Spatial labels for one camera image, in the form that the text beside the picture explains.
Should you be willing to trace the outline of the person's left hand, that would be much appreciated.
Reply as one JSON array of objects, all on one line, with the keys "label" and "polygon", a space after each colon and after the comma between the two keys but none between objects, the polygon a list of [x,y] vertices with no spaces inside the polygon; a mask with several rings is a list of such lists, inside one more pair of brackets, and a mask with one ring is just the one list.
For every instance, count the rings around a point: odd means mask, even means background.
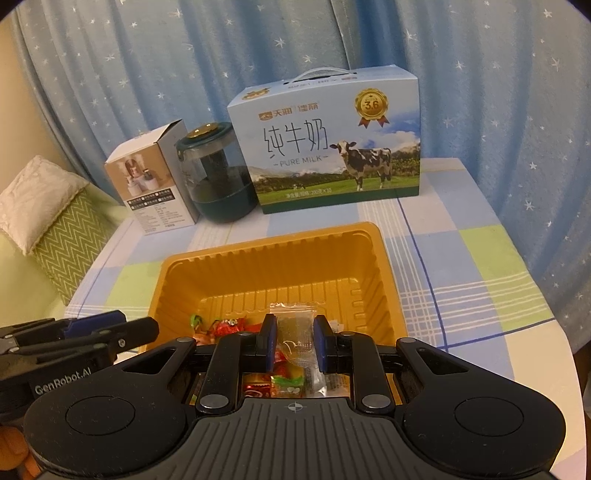
[{"label": "person's left hand", "polygon": [[41,473],[22,432],[2,426],[0,432],[0,470],[5,479],[37,479]]}]

